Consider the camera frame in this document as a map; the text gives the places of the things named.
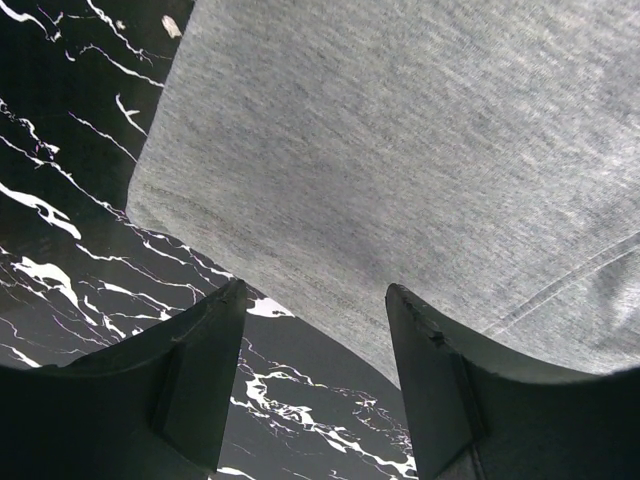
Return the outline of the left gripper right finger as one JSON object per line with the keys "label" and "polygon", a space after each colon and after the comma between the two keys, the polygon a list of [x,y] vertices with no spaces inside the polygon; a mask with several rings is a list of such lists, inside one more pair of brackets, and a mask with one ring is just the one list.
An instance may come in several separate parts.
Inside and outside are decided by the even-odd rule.
{"label": "left gripper right finger", "polygon": [[639,372],[593,375],[512,350],[406,287],[385,296],[422,479],[635,479]]}

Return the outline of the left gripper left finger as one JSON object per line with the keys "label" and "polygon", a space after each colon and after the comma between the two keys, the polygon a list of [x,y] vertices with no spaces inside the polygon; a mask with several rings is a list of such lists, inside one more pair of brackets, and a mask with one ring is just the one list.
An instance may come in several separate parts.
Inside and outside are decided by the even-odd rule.
{"label": "left gripper left finger", "polygon": [[217,471],[246,318],[232,280],[66,366],[1,370],[5,479],[206,479]]}

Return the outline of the grey t shirt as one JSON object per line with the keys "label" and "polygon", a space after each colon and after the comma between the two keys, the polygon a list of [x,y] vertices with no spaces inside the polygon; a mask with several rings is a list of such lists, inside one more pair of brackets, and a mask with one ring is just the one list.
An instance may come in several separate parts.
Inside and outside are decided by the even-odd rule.
{"label": "grey t shirt", "polygon": [[635,1],[199,1],[126,211],[397,377],[400,283],[473,330],[639,363]]}

